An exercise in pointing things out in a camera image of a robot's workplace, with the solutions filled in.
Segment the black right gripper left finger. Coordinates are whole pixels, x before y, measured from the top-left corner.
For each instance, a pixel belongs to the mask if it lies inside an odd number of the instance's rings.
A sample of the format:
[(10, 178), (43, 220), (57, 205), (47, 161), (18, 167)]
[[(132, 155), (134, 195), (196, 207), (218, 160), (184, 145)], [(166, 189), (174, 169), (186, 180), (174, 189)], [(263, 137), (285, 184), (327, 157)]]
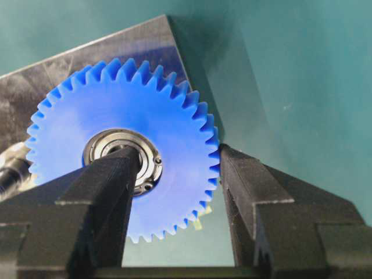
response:
[(124, 147), (1, 203), (2, 278), (89, 278), (119, 267), (139, 172)]

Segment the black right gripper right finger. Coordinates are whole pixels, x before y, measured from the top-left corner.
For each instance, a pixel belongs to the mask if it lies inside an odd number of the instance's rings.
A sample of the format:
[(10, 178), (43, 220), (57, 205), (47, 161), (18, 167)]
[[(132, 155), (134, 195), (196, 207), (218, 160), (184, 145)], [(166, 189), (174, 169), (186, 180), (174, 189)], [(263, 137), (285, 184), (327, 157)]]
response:
[(371, 227), (356, 206), (223, 144), (234, 262), (269, 278), (370, 278)]

